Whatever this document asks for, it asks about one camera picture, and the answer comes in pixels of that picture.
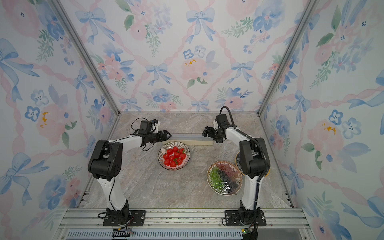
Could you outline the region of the aluminium front rail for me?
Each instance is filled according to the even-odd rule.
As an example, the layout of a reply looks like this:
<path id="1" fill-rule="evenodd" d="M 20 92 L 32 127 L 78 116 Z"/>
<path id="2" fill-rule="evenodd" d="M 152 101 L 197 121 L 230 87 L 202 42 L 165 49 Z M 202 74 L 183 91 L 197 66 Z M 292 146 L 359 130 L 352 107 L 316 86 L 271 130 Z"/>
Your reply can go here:
<path id="1" fill-rule="evenodd" d="M 134 210 L 132 224 L 104 226 L 102 209 L 69 209 L 55 240 L 313 240 L 302 209 L 263 209 L 257 224 L 243 226 L 237 210 Z"/>

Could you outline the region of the glass bowl of strawberries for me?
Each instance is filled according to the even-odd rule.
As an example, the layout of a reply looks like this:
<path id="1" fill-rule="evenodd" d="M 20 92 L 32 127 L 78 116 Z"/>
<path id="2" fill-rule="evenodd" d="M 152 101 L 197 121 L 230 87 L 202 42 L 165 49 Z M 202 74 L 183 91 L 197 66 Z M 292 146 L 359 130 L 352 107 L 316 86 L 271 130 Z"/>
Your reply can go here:
<path id="1" fill-rule="evenodd" d="M 165 144 L 159 151 L 159 164 L 166 170 L 177 171 L 185 167 L 191 157 L 189 148 L 181 142 Z"/>

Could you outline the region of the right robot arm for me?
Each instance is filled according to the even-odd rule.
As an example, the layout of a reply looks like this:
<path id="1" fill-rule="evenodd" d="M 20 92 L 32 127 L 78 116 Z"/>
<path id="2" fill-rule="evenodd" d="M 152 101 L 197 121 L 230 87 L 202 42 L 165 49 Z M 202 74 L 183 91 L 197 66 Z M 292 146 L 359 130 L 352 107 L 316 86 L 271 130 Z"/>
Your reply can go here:
<path id="1" fill-rule="evenodd" d="M 239 218 L 244 225 L 256 227 L 261 223 L 262 211 L 258 207 L 261 183 L 270 170 L 271 163 L 263 138 L 254 138 L 239 129 L 232 116 L 220 113 L 213 127 L 206 127 L 203 137 L 216 143 L 232 141 L 239 147 L 240 166 L 245 174 L 245 189 L 240 201 Z"/>

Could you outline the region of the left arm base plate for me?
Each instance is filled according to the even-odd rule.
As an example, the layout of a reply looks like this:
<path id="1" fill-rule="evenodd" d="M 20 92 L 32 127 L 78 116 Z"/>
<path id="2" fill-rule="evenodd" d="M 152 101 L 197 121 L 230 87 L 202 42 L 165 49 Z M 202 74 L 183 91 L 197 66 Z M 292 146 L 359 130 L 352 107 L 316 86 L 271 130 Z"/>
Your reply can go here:
<path id="1" fill-rule="evenodd" d="M 104 227 L 142 227 L 146 218 L 145 210 L 130 210 L 129 212 L 106 209 L 98 215 L 103 219 Z"/>

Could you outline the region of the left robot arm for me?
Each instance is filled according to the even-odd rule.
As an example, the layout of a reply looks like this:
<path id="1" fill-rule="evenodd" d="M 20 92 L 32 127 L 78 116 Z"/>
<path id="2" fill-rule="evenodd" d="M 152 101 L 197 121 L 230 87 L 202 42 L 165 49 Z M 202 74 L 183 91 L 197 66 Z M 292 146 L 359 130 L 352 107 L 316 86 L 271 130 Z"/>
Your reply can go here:
<path id="1" fill-rule="evenodd" d="M 166 130 L 159 130 L 158 120 L 141 120 L 140 127 L 127 137 L 97 141 L 88 164 L 88 172 L 101 185 L 107 200 L 106 210 L 98 215 L 104 220 L 103 225 L 106 227 L 127 227 L 136 219 L 135 214 L 130 211 L 119 180 L 123 153 L 145 147 L 146 144 L 167 141 L 172 136 Z"/>

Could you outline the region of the cream plastic wrap dispenser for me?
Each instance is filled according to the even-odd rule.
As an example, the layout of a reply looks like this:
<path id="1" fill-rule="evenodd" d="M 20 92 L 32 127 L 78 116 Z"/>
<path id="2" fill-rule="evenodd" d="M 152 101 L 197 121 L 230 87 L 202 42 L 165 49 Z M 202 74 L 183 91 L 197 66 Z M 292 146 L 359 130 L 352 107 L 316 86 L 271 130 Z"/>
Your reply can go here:
<path id="1" fill-rule="evenodd" d="M 180 142 L 187 146 L 213 146 L 215 143 L 211 138 L 203 137 L 201 134 L 172 134 L 163 144 L 171 142 Z"/>

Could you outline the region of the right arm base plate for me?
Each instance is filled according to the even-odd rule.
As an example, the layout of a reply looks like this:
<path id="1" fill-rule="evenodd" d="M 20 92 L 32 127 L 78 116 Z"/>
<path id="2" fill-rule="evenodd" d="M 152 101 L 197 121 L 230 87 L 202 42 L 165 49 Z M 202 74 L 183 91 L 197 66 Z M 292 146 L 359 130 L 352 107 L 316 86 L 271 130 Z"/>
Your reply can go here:
<path id="1" fill-rule="evenodd" d="M 266 217 L 261 209 L 256 210 L 256 218 L 254 218 L 254 211 L 241 212 L 239 210 L 225 210 L 224 220 L 227 227 L 266 227 Z"/>

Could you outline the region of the blue yellow-rimmed plate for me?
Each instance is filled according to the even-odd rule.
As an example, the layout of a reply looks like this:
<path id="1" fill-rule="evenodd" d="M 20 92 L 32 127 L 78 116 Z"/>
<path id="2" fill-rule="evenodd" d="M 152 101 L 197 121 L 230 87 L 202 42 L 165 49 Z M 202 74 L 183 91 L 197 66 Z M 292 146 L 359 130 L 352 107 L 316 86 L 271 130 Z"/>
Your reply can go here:
<path id="1" fill-rule="evenodd" d="M 243 173 L 241 163 L 240 163 L 240 153 L 237 153 L 237 155 L 236 155 L 235 165 L 236 165 L 238 171 L 244 176 L 245 174 Z"/>

